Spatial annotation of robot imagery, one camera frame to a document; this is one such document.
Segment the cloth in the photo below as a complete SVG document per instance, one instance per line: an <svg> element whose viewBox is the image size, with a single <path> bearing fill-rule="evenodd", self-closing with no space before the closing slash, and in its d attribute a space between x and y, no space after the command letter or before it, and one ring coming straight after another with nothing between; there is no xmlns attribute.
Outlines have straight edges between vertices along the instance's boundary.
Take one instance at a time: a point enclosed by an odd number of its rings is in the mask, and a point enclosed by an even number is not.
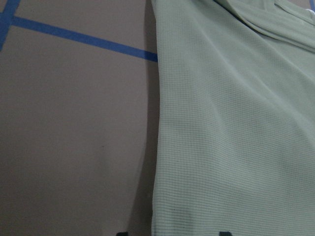
<svg viewBox="0 0 315 236"><path fill-rule="evenodd" d="M314 14L286 0L152 5L152 235L315 235Z"/></svg>

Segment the light green fabric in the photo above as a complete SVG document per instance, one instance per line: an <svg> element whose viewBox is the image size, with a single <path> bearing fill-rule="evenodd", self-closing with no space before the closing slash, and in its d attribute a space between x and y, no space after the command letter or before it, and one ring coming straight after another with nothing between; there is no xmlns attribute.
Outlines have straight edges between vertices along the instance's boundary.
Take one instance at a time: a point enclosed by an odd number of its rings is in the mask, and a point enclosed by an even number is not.
<svg viewBox="0 0 315 236"><path fill-rule="evenodd" d="M286 0L152 0L153 236L315 236L315 20Z"/></svg>

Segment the blue tape strip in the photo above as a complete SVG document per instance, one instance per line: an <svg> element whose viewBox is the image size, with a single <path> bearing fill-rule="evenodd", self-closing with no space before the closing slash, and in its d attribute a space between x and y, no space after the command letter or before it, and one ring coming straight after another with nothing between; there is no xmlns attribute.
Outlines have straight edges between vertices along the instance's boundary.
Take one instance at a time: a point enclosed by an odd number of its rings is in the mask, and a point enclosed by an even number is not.
<svg viewBox="0 0 315 236"><path fill-rule="evenodd" d="M9 32L14 13L21 0L7 0L3 13L0 16L0 51L2 50L5 38Z"/></svg>
<svg viewBox="0 0 315 236"><path fill-rule="evenodd" d="M310 0L310 5L311 5L311 9L312 9L313 11L315 11L314 0Z"/></svg>
<svg viewBox="0 0 315 236"><path fill-rule="evenodd" d="M154 62L158 61L158 55L155 53L151 53L151 52L144 51L141 49L126 46L123 44L111 42L108 40L96 38L96 37L89 36L86 34L77 33L77 32L66 30L66 29L61 29L59 27L50 26L50 25L39 23L36 21L27 20L24 18L16 17L16 16L13 17L12 19L12 25L29 29L29 30L42 32L42 33L52 34L54 36L58 36L61 38L70 39L73 41L97 46L97 47L104 48L107 50L127 54L130 56L134 56L134 57L138 57L138 58L142 58L142 59L146 59L146 60L150 60Z"/></svg>

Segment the blue line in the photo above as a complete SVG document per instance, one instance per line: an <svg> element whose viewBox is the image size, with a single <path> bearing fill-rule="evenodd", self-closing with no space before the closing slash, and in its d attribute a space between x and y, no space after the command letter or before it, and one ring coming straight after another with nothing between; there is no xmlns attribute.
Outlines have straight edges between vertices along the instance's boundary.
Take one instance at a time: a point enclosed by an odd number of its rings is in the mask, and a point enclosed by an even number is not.
<svg viewBox="0 0 315 236"><path fill-rule="evenodd" d="M310 0L311 9L315 11L314 0Z"/></svg>
<svg viewBox="0 0 315 236"><path fill-rule="evenodd" d="M155 53L151 53L151 52L144 51L141 49L126 46L123 44L111 42L108 40L96 38L96 37L89 36L86 34L77 33L77 32L66 30L66 29L61 29L59 27L50 26L50 25L39 23L36 21L27 20L24 18L16 17L16 16L13 17L12 25L29 29L29 30L35 30L42 33L52 34L54 36L58 36L61 38L70 39L73 41L97 46L100 48L108 49L111 51L127 54L130 56L134 56L134 57L138 57L138 58L142 58L142 59L146 59L146 60L150 60L154 62L158 61L158 56Z"/></svg>
<svg viewBox="0 0 315 236"><path fill-rule="evenodd" d="M20 4L20 0L7 0L3 13L0 15L0 51L14 17L14 13Z"/></svg>

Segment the textured fabric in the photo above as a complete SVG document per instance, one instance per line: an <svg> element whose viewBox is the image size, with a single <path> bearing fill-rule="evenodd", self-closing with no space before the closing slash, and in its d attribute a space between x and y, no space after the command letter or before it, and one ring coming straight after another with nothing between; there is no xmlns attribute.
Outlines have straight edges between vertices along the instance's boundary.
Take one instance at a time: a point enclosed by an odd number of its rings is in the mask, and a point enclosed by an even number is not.
<svg viewBox="0 0 315 236"><path fill-rule="evenodd" d="M315 235L315 17L286 0L152 0L153 236Z"/></svg>

